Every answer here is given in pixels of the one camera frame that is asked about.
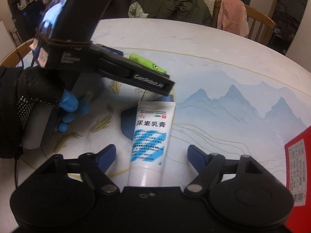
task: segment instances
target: gloved hand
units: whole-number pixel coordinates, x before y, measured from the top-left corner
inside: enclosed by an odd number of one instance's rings
[[[39,66],[25,70],[0,67],[0,158],[13,158],[19,150],[35,102],[64,109],[58,127],[61,132],[77,112],[88,113],[86,100],[78,102],[55,73]]]

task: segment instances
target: white tabletop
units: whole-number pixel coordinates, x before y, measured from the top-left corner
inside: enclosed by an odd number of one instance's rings
[[[187,160],[194,144],[206,153],[238,159],[250,154],[286,184],[284,145],[311,125],[311,74],[281,54],[251,40],[206,26],[160,19],[100,21],[93,39],[142,55],[168,71],[176,82],[176,101],[162,186],[185,186],[196,176]],[[31,55],[25,57],[29,62]],[[76,158],[110,143],[116,162],[107,175],[121,189],[127,185],[132,141],[121,129],[121,112],[137,101],[157,98],[128,85],[104,79],[106,89],[49,146],[26,152],[19,161],[19,183],[48,157]],[[110,122],[94,129],[103,118]],[[14,162],[0,161],[0,232],[16,226],[9,198],[14,191]]]

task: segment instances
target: screw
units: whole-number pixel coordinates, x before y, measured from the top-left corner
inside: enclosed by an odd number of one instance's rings
[[[156,196],[156,193],[150,192],[150,193],[148,193],[148,195],[151,197],[154,197],[154,196]]]
[[[198,185],[198,184],[191,184],[191,185],[187,186],[187,189],[191,193],[198,193],[198,192],[200,192],[203,189],[203,187]]]
[[[146,198],[148,198],[148,195],[146,195],[146,194],[140,194],[139,197],[140,197],[140,198],[143,198],[143,199],[146,199]]]
[[[117,191],[117,187],[115,185],[105,185],[102,187],[102,190],[105,192],[105,193],[114,193],[115,191]]]

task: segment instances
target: pink cloth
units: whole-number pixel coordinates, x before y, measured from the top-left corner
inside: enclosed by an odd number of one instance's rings
[[[217,29],[246,37],[249,34],[247,13],[240,0],[221,0]]]

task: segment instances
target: doorway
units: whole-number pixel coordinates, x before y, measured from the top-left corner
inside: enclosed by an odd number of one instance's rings
[[[273,21],[276,29],[268,44],[271,49],[286,55],[301,23],[308,0],[278,0]]]

